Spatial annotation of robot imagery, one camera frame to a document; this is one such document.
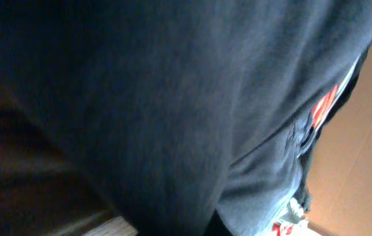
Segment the navy blue shorts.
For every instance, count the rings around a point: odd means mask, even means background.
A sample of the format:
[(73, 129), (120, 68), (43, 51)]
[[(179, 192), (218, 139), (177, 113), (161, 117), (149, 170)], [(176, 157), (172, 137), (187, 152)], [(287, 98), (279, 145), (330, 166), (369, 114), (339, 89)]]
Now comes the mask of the navy blue shorts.
[(372, 1), (0, 1), (0, 83), (142, 235), (259, 235)]

